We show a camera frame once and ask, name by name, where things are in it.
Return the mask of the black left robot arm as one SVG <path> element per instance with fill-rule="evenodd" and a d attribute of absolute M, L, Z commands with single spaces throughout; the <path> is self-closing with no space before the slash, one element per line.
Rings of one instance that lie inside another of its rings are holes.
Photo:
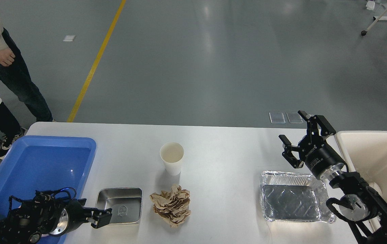
<path fill-rule="evenodd" d="M 36 190 L 32 199 L 9 196 L 8 213 L 0 215 L 0 244 L 36 244 L 45 235 L 60 237 L 90 223 L 94 229 L 110 224 L 112 209 L 85 207 L 76 190 Z"/>

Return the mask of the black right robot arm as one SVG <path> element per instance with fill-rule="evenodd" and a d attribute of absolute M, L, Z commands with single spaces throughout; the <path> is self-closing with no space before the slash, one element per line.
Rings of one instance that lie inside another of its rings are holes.
<path fill-rule="evenodd" d="M 306 135 L 296 146 L 280 135 L 282 156 L 293 168 L 306 165 L 316 179 L 342 190 L 343 197 L 327 199 L 326 206 L 349 225 L 358 244 L 387 244 L 387 202 L 328 144 L 336 130 L 323 115 L 298 114 L 307 123 Z"/>

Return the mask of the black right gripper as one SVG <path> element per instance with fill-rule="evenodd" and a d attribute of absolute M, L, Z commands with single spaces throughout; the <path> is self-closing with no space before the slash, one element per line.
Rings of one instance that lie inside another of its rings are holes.
<path fill-rule="evenodd" d="M 336 130 L 323 115 L 310 116 L 299 110 L 300 117 L 307 122 L 307 134 L 293 146 L 285 135 L 279 135 L 283 144 L 282 156 L 295 169 L 305 165 L 318 180 L 325 180 L 332 171 L 342 170 L 344 159 L 326 142 L 327 138 L 336 134 Z M 299 152 L 297 159 L 293 152 Z"/>

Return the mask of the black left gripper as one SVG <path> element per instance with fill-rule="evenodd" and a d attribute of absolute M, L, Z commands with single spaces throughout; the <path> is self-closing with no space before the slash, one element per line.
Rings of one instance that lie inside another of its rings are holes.
<path fill-rule="evenodd" d="M 69 201 L 61 211 L 57 226 L 49 235 L 59 237 L 78 229 L 83 223 L 89 222 L 91 227 L 99 229 L 110 224 L 112 208 L 105 210 L 85 207 L 86 198 L 75 198 Z"/>

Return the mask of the person left hand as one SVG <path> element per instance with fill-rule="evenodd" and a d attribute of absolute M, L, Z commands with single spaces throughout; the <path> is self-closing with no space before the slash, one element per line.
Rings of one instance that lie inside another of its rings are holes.
<path fill-rule="evenodd" d="M 4 67 L 12 65 L 15 61 L 15 54 L 10 48 L 0 50 L 0 64 Z"/>

